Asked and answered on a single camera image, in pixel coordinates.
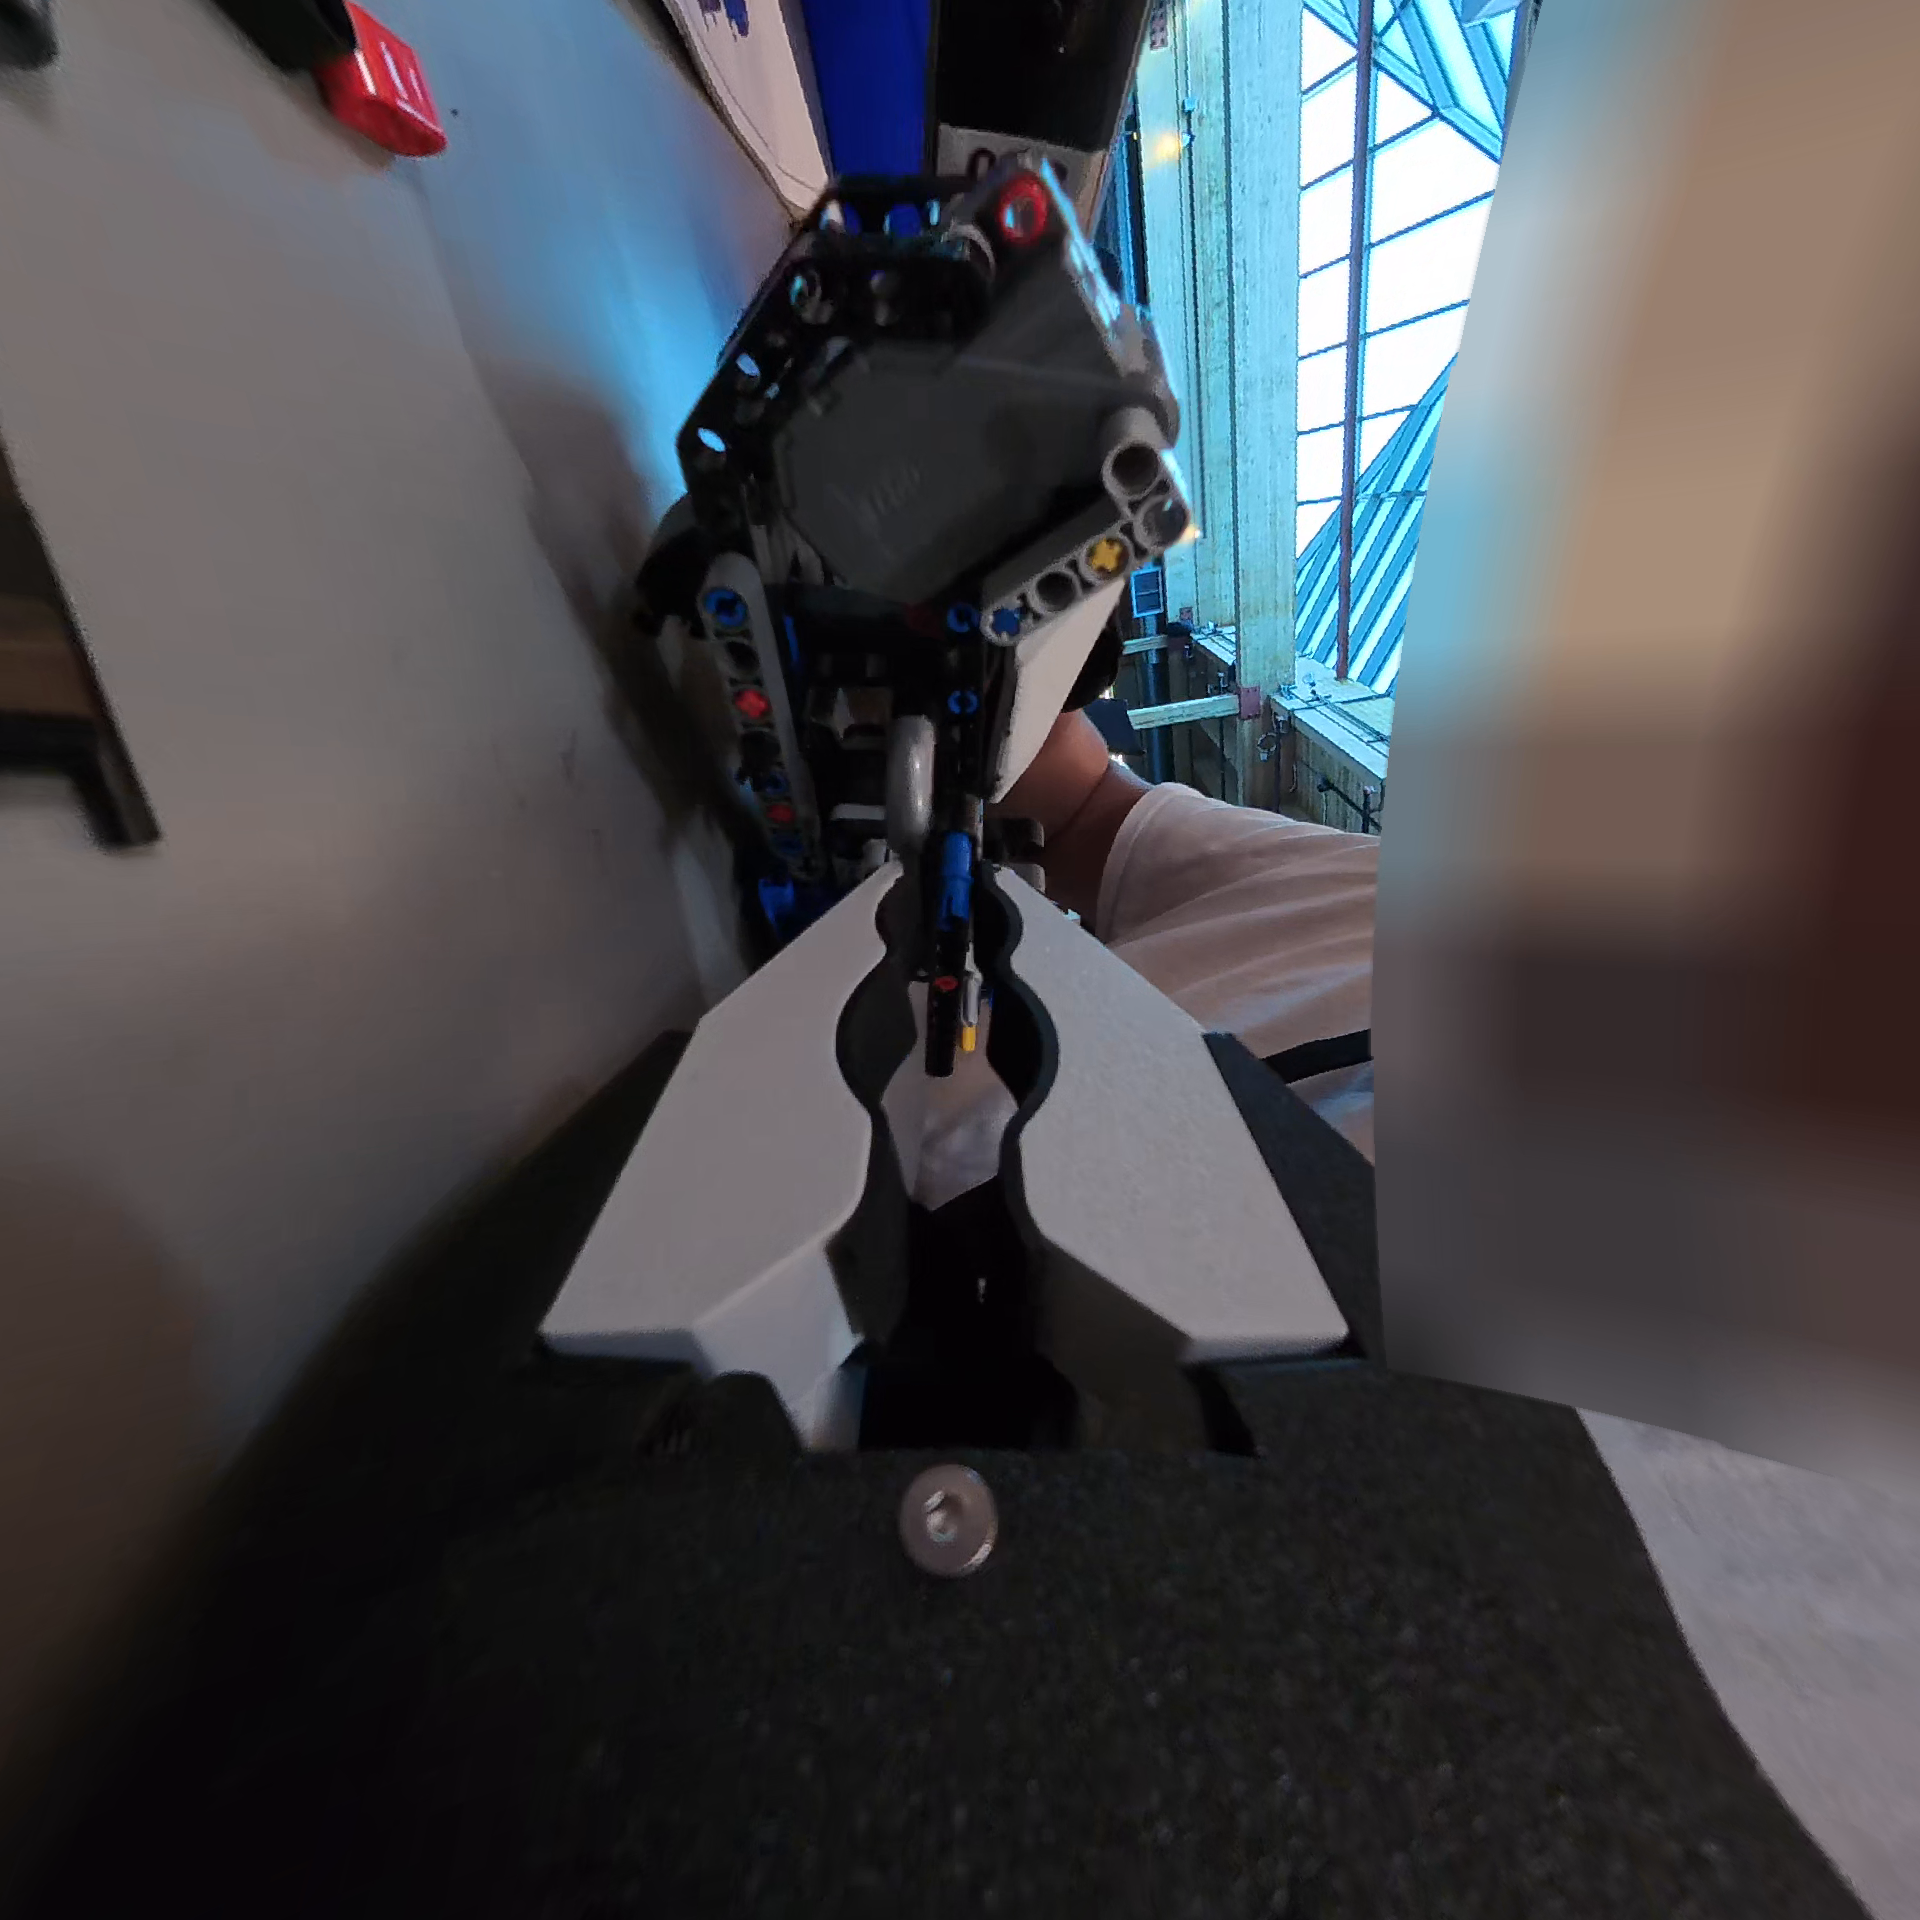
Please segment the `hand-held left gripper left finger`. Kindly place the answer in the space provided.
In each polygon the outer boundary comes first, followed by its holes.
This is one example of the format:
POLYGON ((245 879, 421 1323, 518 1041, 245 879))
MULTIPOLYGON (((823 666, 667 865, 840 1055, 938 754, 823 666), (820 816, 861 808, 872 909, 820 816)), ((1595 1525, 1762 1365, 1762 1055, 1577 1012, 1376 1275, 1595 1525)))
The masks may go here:
POLYGON ((695 1025, 541 1316, 544 1349, 755 1376, 804 1448, 855 1448, 855 1357, 904 1310, 914 929, 889 861, 695 1025))

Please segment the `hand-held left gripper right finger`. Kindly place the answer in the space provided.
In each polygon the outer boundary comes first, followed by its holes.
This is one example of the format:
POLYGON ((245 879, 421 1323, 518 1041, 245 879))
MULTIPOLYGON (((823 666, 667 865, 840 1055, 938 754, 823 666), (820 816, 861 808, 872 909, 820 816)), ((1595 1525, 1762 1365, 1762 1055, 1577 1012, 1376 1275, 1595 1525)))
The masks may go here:
POLYGON ((1000 1183, 1087 1427, 1201 1427, 1201 1371, 1349 1339, 1208 1031, 1010 868, 975 889, 1000 1183))

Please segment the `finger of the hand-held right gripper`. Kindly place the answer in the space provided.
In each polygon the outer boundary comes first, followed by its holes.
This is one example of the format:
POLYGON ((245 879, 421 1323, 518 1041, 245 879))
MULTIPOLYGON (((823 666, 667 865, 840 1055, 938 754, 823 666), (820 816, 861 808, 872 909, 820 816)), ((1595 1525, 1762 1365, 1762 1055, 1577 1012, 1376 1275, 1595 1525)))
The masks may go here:
POLYGON ((1065 711, 1087 710, 1116 680, 1128 636, 1128 589, 1114 583, 1059 621, 1000 650, 1000 688, 989 707, 983 797, 1003 801, 1037 759, 1065 711))

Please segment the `lego truck chassis model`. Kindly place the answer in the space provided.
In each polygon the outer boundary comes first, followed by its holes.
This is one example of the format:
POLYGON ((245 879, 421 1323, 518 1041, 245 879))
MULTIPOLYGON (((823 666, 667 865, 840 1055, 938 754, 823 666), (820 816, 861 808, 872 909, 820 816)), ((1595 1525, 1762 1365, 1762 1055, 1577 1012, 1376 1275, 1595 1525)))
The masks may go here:
POLYGON ((1000 650, 1190 533, 1179 398, 1037 150, 842 177, 679 430, 640 621, 701 660, 777 940, 899 858, 925 1068, 974 1052, 1000 650))

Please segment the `black lego beam red bush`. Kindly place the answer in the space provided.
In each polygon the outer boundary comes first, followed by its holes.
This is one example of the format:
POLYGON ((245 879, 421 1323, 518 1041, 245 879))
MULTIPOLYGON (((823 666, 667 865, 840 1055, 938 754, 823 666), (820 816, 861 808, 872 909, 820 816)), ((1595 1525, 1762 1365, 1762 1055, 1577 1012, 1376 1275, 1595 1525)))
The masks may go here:
POLYGON ((419 52, 362 5, 213 5, 282 77, 392 156, 442 156, 446 132, 419 52))

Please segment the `person's right hand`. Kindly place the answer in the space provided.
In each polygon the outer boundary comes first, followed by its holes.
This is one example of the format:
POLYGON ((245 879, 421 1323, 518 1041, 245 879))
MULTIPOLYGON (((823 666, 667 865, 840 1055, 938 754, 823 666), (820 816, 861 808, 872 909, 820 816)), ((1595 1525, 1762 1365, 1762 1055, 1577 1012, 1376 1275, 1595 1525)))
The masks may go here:
POLYGON ((1114 759, 1106 738, 1081 711, 1065 711, 1020 781, 1016 816, 1041 831, 1041 865, 1050 897, 1101 930, 1101 883, 1116 838, 1145 801, 1149 785, 1114 759))

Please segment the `blue plastic bin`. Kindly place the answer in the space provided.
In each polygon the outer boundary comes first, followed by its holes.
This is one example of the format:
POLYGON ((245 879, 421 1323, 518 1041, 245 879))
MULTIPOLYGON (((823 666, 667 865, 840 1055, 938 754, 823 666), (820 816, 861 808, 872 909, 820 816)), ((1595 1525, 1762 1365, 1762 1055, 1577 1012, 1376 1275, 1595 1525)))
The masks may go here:
POLYGON ((837 177, 925 164, 933 5, 804 5, 837 177))

